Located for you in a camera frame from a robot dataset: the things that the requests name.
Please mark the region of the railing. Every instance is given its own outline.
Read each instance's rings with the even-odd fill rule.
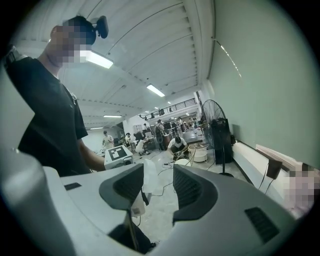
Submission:
[[[186,101],[183,101],[183,102],[180,102],[178,104],[175,104],[175,105],[171,105],[171,106],[168,106],[166,108],[161,108],[155,112],[152,112],[150,114],[147,114],[147,115],[141,115],[142,118],[147,118],[148,120],[149,119],[153,119],[153,118],[156,118],[156,117],[160,117],[160,116],[163,116],[165,114],[170,114],[174,111],[177,111],[177,110],[182,110],[182,109],[185,109],[187,107],[190,107],[190,106],[193,106],[193,105],[196,105],[196,99],[195,98],[191,98],[191,99],[188,99]]]

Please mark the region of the balcony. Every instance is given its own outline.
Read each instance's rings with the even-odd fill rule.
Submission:
[[[192,110],[196,110],[198,108],[197,102],[195,98],[188,99],[186,101],[180,102],[178,104],[174,104],[168,106],[166,108],[158,109],[147,115],[141,115],[141,118],[145,118],[147,120],[158,119],[158,118],[169,118],[172,116],[177,116],[179,114],[190,112]]]

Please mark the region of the black hair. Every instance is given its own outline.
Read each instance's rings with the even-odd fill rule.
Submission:
[[[181,142],[181,138],[179,136],[175,137],[175,142],[176,143],[180,143]]]
[[[93,45],[96,41],[96,31],[91,22],[83,16],[75,16],[62,23],[62,26],[73,26],[75,32],[85,33],[85,44]]]

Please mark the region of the ceiling light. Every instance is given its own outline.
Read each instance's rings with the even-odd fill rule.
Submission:
[[[152,84],[148,85],[147,88],[148,88],[150,91],[154,92],[155,94],[159,95],[160,97],[164,97],[164,96],[165,96],[161,91],[159,91],[159,90],[158,90],[156,87],[154,87]]]
[[[104,118],[122,118],[122,115],[104,115]]]
[[[88,53],[86,53],[85,60],[87,62],[92,62],[94,64],[102,66],[106,69],[109,69],[114,64],[111,60],[107,59],[104,56],[96,54],[93,51],[89,51]]]

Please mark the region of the backpack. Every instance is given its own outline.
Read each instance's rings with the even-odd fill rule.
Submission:
[[[161,137],[161,130],[160,130],[159,126],[156,126],[154,131],[155,131],[156,137]]]

